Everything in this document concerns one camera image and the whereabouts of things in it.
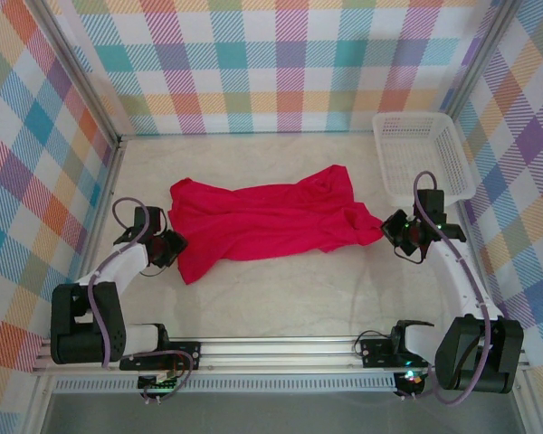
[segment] crumpled fabric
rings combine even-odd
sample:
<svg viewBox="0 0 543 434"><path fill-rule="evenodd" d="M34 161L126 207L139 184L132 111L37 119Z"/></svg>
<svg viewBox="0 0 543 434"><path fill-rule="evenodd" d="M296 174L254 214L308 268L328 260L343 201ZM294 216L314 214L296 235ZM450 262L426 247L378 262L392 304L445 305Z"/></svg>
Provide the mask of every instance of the crumpled fabric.
<svg viewBox="0 0 543 434"><path fill-rule="evenodd" d="M218 260L278 258L368 244L382 222L354 202L348 170L332 165L296 184L226 190L189 178L171 187L173 229L189 242L178 257L186 284Z"/></svg>

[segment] plaid wallpaper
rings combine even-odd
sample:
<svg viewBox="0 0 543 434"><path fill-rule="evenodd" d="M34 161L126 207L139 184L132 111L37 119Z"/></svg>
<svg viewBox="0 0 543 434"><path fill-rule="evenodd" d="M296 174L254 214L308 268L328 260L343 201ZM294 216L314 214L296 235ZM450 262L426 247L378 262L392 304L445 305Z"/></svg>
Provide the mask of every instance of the plaid wallpaper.
<svg viewBox="0 0 543 434"><path fill-rule="evenodd" d="M49 0L120 132L371 129L446 106L499 0Z"/></svg>
<svg viewBox="0 0 543 434"><path fill-rule="evenodd" d="M75 278L111 147L23 0L0 0L0 434L14 432Z"/></svg>
<svg viewBox="0 0 543 434"><path fill-rule="evenodd" d="M495 302L525 328L543 400L543 0L525 0L460 116L466 203Z"/></svg>

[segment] white floor surface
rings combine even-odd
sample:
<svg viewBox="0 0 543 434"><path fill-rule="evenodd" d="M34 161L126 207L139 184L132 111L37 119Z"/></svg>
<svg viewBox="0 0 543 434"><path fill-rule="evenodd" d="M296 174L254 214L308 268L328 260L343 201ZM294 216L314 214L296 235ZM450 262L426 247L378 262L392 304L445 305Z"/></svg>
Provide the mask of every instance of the white floor surface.
<svg viewBox="0 0 543 434"><path fill-rule="evenodd" d="M374 138L368 134L130 141L113 199L134 196L167 211L169 187L182 178L236 189L294 183L333 164L348 168L356 200L375 216L384 220L395 211L386 202ZM125 222L132 222L132 215L131 205L119 206ZM455 212L449 218L456 222ZM97 261L120 234L109 216ZM330 336L357 335L368 328L388 333L399 319L434 321L442 300L426 262L416 266L398 259L382 239L331 253L220 260L189 286L174 264L155 278L137 276L121 305L127 324L163 323L171 336Z"/></svg>

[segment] white plastic basket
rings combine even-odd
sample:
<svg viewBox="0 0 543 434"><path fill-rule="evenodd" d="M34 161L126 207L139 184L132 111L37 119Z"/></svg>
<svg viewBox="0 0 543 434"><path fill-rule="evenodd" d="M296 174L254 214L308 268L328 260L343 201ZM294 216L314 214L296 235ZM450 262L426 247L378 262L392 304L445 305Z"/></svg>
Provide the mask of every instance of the white plastic basket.
<svg viewBox="0 0 543 434"><path fill-rule="evenodd" d="M430 170L444 190L444 204L471 199L475 193L471 169L453 120L444 113L378 113L372 120L384 187L391 205L412 206L413 182ZM419 188L433 188L428 176Z"/></svg>

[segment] checkered pattern wall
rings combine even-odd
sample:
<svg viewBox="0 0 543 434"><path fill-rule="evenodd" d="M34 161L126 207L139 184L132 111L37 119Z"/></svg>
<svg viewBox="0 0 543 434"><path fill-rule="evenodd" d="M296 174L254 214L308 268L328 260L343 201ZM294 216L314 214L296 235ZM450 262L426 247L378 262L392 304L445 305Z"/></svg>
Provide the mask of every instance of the checkered pattern wall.
<svg viewBox="0 0 543 434"><path fill-rule="evenodd" d="M543 0L526 0L460 116L466 204L495 302L525 328L543 400Z"/></svg>
<svg viewBox="0 0 543 434"><path fill-rule="evenodd" d="M23 0L0 0L0 434L30 400L51 292L76 277L110 151Z"/></svg>
<svg viewBox="0 0 543 434"><path fill-rule="evenodd" d="M49 3L118 130L156 135L367 130L378 111L437 110L500 1Z"/></svg>

